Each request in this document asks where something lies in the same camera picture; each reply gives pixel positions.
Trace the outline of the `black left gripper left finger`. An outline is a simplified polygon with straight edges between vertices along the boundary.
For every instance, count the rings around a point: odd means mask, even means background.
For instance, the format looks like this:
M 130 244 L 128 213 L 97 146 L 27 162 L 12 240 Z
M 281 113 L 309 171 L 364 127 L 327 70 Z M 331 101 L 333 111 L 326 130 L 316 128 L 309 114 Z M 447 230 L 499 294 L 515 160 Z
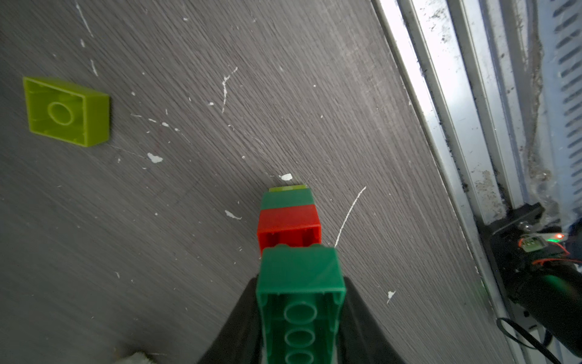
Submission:
M 258 278 L 249 280 L 227 321 L 198 363 L 260 363 L 262 323 L 256 297 Z

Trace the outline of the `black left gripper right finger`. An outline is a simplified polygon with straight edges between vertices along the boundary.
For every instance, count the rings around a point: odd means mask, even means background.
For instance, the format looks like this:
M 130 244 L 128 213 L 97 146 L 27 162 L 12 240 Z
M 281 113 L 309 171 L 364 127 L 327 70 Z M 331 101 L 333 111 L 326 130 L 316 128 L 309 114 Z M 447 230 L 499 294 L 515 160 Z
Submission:
M 386 339 L 356 286 L 344 278 L 346 296 L 338 331 L 338 363 L 403 364 L 405 361 Z

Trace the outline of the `red lego brick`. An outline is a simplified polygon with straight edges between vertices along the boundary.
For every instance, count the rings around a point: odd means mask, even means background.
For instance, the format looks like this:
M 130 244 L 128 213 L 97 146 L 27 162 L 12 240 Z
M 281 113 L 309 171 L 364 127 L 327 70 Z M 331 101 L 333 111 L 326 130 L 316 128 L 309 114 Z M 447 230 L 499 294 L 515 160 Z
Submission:
M 259 215 L 257 237 L 261 254 L 280 244 L 288 247 L 321 244 L 318 210 L 315 205 L 264 209 Z

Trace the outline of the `lime square lego brick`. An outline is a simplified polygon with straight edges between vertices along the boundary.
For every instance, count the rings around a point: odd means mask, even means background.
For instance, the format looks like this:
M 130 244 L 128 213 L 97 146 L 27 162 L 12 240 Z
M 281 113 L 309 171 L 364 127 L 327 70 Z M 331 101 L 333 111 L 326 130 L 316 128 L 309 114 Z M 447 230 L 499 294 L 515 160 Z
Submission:
M 284 191 L 304 190 L 304 189 L 308 189 L 308 187 L 305 184 L 297 184 L 297 185 L 289 185 L 289 186 L 272 187 L 269 189 L 269 192 L 284 192 Z

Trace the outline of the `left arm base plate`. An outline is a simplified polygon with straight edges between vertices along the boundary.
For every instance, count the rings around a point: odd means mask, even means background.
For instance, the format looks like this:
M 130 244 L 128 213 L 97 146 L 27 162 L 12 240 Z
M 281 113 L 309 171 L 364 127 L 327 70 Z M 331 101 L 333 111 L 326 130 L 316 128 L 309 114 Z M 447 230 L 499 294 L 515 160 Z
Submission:
M 482 230 L 483 248 L 507 315 L 497 328 L 551 363 L 557 340 L 581 356 L 581 226 L 544 227 L 540 204 L 525 205 Z

